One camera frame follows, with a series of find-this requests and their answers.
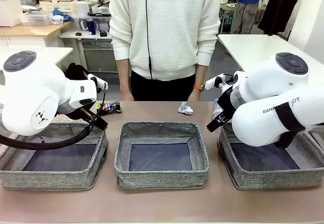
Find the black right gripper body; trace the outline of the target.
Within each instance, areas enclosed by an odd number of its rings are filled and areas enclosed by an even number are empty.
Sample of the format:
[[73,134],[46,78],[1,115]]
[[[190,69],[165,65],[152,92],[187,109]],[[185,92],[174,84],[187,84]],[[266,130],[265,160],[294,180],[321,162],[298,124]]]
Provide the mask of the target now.
[[218,98],[217,101],[218,105],[223,110],[223,114],[228,120],[231,120],[235,113],[235,108],[233,107],[230,100],[231,93],[232,93],[232,88],[227,89],[225,92],[221,94],[221,96]]

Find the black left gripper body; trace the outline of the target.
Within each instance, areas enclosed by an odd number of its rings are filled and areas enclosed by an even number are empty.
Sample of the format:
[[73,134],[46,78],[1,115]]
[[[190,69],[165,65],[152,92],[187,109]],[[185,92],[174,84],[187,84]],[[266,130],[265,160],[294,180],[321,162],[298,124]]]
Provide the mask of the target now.
[[99,115],[97,113],[92,112],[90,109],[81,107],[75,110],[77,117],[86,121],[90,125],[100,126]]

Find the person's left hand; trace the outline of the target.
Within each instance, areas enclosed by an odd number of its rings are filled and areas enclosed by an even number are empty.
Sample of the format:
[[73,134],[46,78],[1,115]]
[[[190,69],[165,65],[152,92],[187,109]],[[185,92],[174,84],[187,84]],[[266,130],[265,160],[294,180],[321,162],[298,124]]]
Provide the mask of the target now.
[[193,89],[190,96],[188,97],[188,102],[199,102],[201,98],[201,91],[198,89]]

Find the person's right hand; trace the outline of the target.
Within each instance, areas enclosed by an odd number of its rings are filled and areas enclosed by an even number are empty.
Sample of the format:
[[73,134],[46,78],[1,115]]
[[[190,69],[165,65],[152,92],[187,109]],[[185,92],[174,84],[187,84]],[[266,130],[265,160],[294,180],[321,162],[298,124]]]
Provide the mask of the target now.
[[121,93],[121,100],[122,101],[134,101],[134,97],[130,91],[129,83],[128,82],[120,82],[119,83],[120,93]]

